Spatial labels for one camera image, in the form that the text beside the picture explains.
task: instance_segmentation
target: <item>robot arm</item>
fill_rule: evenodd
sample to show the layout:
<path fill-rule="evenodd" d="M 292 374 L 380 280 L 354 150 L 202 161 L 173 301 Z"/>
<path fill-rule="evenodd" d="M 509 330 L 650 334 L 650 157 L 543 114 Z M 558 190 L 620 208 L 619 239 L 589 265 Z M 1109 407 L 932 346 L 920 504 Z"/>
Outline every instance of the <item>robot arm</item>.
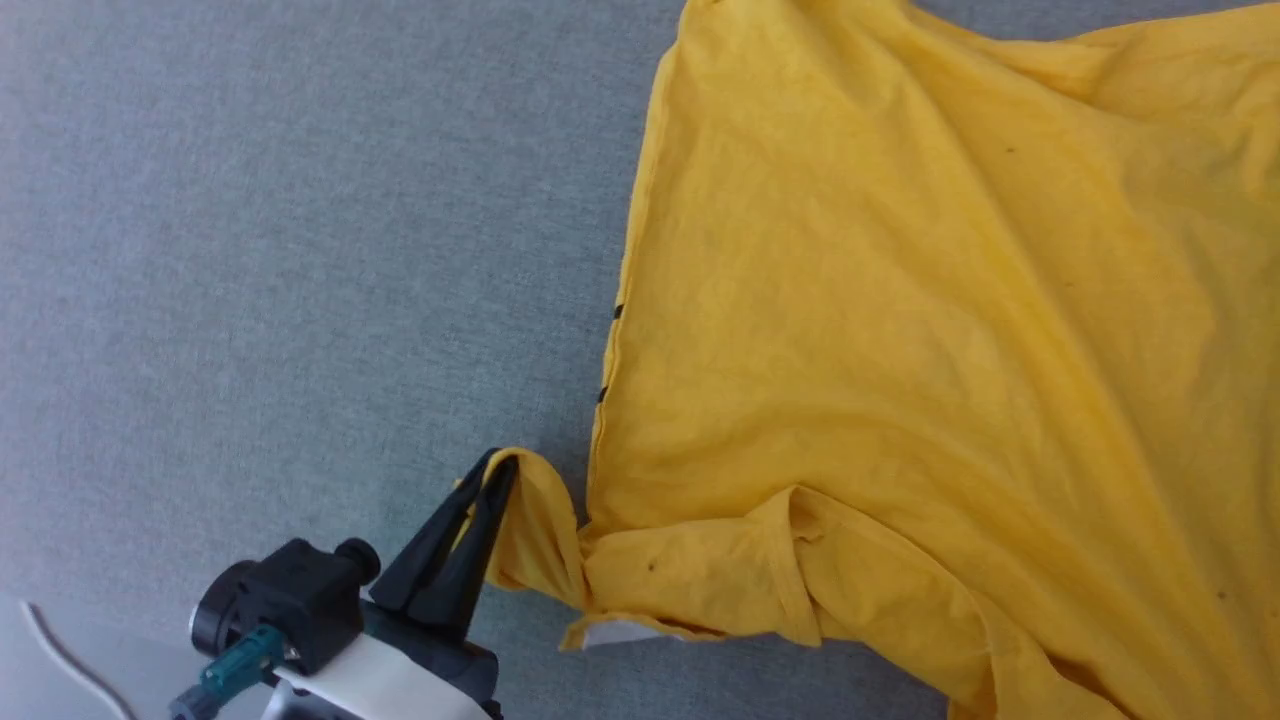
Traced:
<path fill-rule="evenodd" d="M 518 469 L 507 457 L 486 478 L 494 452 L 381 578 L 357 538 L 332 553 L 294 538 L 228 568 L 191 621 L 192 644 L 214 660 L 170 703 L 173 720 L 212 720 L 259 682 L 275 687 L 264 720 L 500 720 L 498 659 L 466 641 Z"/>

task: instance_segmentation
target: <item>white robot part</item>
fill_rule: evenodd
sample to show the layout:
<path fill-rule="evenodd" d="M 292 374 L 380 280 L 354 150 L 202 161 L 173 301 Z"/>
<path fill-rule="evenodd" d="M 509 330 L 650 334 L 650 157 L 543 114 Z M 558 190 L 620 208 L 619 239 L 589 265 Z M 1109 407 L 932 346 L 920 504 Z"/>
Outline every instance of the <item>white robot part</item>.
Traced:
<path fill-rule="evenodd" d="M 314 706 L 316 698 L 330 706 L 329 712 L 323 715 L 325 717 L 492 720 L 462 691 L 425 670 L 399 650 L 365 634 L 314 675 L 300 675 L 283 666 L 276 667 L 275 675 L 283 682 L 276 687 L 264 720 L 307 717 L 310 715 L 303 707 Z M 294 700 L 300 694 L 307 696 L 305 702 Z"/>

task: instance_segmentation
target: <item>yellow t-shirt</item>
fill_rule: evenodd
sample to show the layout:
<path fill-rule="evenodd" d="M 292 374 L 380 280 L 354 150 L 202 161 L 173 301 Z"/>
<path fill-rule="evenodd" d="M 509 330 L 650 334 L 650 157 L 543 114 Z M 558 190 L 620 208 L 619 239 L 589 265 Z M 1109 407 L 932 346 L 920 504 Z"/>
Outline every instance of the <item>yellow t-shirt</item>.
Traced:
<path fill-rule="evenodd" d="M 998 42 L 692 0 L 579 533 L 490 579 L 851 638 L 954 717 L 1280 717 L 1280 5 Z"/>

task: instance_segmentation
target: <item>white cable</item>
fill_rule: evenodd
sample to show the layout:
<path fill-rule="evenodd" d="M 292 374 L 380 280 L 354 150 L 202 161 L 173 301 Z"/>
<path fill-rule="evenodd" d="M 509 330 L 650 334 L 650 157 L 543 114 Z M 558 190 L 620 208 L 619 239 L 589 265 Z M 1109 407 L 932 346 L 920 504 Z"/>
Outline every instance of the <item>white cable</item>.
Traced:
<path fill-rule="evenodd" d="M 40 614 L 38 607 L 24 600 L 18 601 L 18 606 L 22 607 L 22 614 L 27 620 L 27 628 L 31 630 L 32 637 L 36 638 L 40 648 L 45 651 L 45 655 L 49 656 L 49 660 L 54 665 L 74 680 L 77 685 L 93 693 L 95 697 L 102 701 L 111 714 L 115 715 L 116 720 L 137 720 L 133 710 L 124 702 L 120 693 L 111 689 L 110 685 L 63 647 L 54 633 L 49 630 L 49 625 L 45 623 L 45 618 Z"/>

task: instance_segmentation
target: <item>gray fabric surface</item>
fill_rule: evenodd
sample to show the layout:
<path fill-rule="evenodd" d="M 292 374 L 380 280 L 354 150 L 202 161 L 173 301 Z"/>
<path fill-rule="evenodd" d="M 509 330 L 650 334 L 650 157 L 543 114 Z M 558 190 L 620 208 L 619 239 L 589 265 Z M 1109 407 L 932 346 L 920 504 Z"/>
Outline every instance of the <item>gray fabric surface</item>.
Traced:
<path fill-rule="evenodd" d="M 0 588 L 182 642 L 229 561 L 392 551 L 490 445 L 581 503 L 680 5 L 0 3 Z M 928 4 L 1032 38 L 1225 5 Z M 942 712 L 856 644 L 557 653 L 571 619 L 485 596 L 512 716 Z"/>

